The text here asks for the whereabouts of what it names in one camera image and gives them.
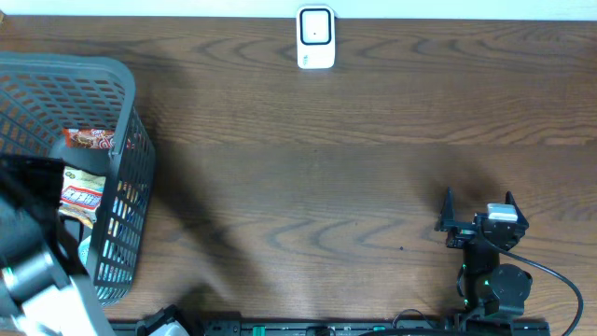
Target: plastic basket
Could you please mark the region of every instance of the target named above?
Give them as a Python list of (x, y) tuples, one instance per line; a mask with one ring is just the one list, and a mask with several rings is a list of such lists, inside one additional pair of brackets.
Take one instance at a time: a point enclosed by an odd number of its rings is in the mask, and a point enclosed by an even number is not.
[[(153, 185), (155, 149), (134, 95), (131, 72), (115, 60), (0, 52), (0, 152), (58, 155), (106, 177), (86, 262), (104, 306), (131, 289)], [(65, 149), (65, 128), (115, 131), (114, 146)]]

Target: green connector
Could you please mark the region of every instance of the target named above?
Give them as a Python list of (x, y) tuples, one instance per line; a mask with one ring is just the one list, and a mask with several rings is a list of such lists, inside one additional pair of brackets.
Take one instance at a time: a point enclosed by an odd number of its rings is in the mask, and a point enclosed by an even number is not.
[(253, 336), (265, 336), (265, 327), (253, 327)]

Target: snack package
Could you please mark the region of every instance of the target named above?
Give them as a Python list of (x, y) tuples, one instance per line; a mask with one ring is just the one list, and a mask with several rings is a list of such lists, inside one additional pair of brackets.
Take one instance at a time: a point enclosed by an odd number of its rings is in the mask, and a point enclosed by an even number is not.
[(109, 149), (114, 146), (114, 131), (108, 130), (62, 130), (67, 147)]
[(91, 175), (81, 170), (65, 167), (60, 213), (78, 219), (93, 229), (97, 220), (95, 210), (100, 206), (104, 193), (105, 177)]

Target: black square outline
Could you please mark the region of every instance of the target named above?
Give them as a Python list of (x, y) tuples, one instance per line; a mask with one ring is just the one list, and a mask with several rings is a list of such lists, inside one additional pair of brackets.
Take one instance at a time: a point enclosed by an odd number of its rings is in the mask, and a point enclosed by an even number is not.
[[(302, 14), (306, 11), (325, 11), (327, 12), (327, 30), (329, 31), (328, 39), (326, 42), (312, 42), (306, 43), (305, 40), (302, 39)], [(332, 41), (332, 13), (327, 10), (327, 8), (305, 8), (300, 11), (298, 14), (298, 23), (300, 25), (300, 43), (305, 46), (324, 46), (329, 44)]]

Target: wood grain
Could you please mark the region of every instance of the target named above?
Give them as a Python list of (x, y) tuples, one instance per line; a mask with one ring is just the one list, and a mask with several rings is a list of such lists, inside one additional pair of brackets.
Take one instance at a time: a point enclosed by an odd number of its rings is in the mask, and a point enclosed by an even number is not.
[[(159, 154), (131, 294), (106, 309), (390, 318), (460, 308), (433, 226), (512, 190), (515, 251), (553, 266), (597, 332), (597, 24), (337, 22), (336, 65), (296, 66), (294, 22), (7, 17), (0, 48), (123, 61)], [(525, 316), (561, 334), (573, 292), (535, 281)]]

